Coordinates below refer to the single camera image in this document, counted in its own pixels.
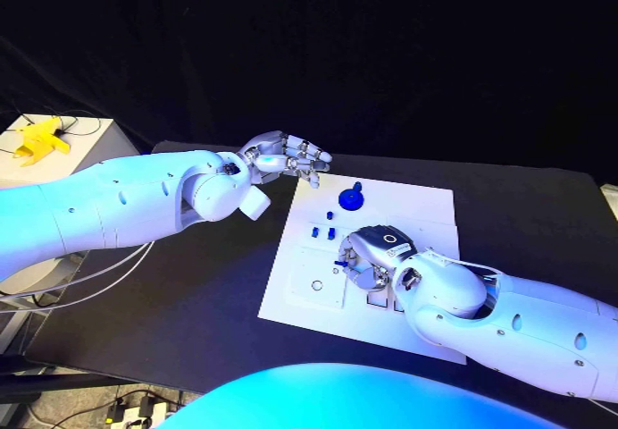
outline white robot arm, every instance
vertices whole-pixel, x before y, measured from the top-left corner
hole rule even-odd
[[[117,158],[59,181],[0,191],[0,281],[46,259],[144,244],[238,208],[258,219],[271,200],[254,185],[283,172],[317,188],[330,161],[306,140],[272,131],[236,154]]]
[[[549,283],[418,253],[392,226],[362,228],[340,247],[350,281],[391,285],[419,337],[562,395],[618,402],[618,308]],[[360,259],[372,267],[355,266]],[[464,265],[493,271],[476,275]],[[478,318],[483,306],[491,313]]]

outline black backdrop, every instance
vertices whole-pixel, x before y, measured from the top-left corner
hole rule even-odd
[[[332,152],[618,182],[615,2],[0,7],[0,110],[87,108],[144,152],[163,139],[241,146],[281,129]]]

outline black table surface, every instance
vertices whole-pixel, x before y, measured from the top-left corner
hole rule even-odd
[[[163,142],[154,151],[200,148],[234,150]],[[332,173],[453,189],[463,259],[618,306],[618,223],[584,173],[373,156],[336,156]],[[461,366],[258,318],[296,186],[284,176],[261,187],[272,205],[257,222],[236,211],[159,240],[118,286],[51,314],[28,358],[196,392],[267,368],[344,362],[428,377],[566,427],[615,427],[617,417],[589,401],[471,360]],[[92,251],[79,276],[133,249]],[[131,265],[68,288],[62,302],[110,284]]]

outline white cable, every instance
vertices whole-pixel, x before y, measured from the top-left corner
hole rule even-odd
[[[45,308],[20,308],[17,310],[3,310],[0,311],[0,315],[3,313],[20,313],[22,311],[46,311],[46,310],[53,310],[56,308],[62,308],[62,307],[68,307],[72,306],[74,304],[78,304],[79,302],[87,301],[88,299],[94,298],[97,295],[102,294],[108,289],[111,289],[124,279],[126,277],[133,273],[133,270],[136,270],[136,268],[140,265],[140,262],[144,260],[144,257],[149,255],[149,252],[151,251],[151,245],[154,244],[154,241],[150,244],[146,244],[144,246],[149,246],[149,248],[146,249],[144,254],[141,255],[141,258],[138,259],[138,262],[131,266],[130,270],[123,274],[123,276],[120,277],[120,279],[110,284],[110,286],[105,286],[98,292],[92,293],[88,297],[78,299],[74,302],[69,302],[66,304],[61,304],[59,306],[49,306]]]
[[[470,266],[476,266],[477,268],[484,268],[486,270],[494,271],[497,274],[503,274],[503,272],[500,270],[497,270],[496,268],[491,268],[490,266],[486,265],[480,265],[480,264],[473,264],[471,262],[464,262],[460,261],[458,259],[451,259],[450,257],[447,257],[445,255],[441,255],[434,249],[428,249],[428,252],[435,255],[437,257],[440,257],[441,259],[444,259],[445,261],[450,262],[455,262],[457,264],[461,265],[470,265]]]
[[[610,409],[610,408],[607,408],[602,404],[599,404],[595,400],[592,400],[591,398],[588,398],[588,400],[595,404],[595,405],[598,405],[602,409],[605,409],[605,411],[610,411],[615,416],[618,416],[618,413],[612,410],[612,409]]]
[[[55,429],[55,427],[59,427],[61,429],[65,429],[65,428],[64,428],[62,426],[59,426],[59,425],[52,425],[51,423],[43,422],[43,421],[41,420],[41,418],[35,416],[35,412],[32,411],[32,407],[30,407],[30,405],[28,405],[28,406],[26,406],[26,409],[29,410],[29,414],[30,414],[30,418],[32,418],[32,420],[33,420],[33,421],[35,421],[41,426],[51,427],[52,429]]]
[[[128,259],[131,259],[141,252],[141,250],[149,246],[149,244],[150,243],[146,243],[120,262],[117,262],[114,265],[108,266],[104,270],[101,270],[95,274],[87,275],[85,277],[75,280],[74,282],[69,282],[66,284],[59,284],[59,285],[52,286],[51,288],[46,288],[46,289],[32,290],[29,292],[12,293],[10,295],[2,295],[0,301],[3,299],[29,297],[30,295],[38,295],[39,293],[51,292],[52,290],[62,289],[66,286],[72,286],[74,284],[78,284],[78,283],[90,280],[92,277],[97,277],[98,275],[107,273],[110,270],[114,270],[118,266],[121,266],[128,261]]]

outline yellow object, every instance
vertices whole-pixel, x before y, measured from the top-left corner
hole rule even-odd
[[[30,157],[26,163],[22,164],[22,167],[38,163],[55,150],[68,154],[71,146],[55,136],[55,131],[61,123],[61,118],[52,118],[48,121],[33,123],[16,129],[23,141],[13,157]]]

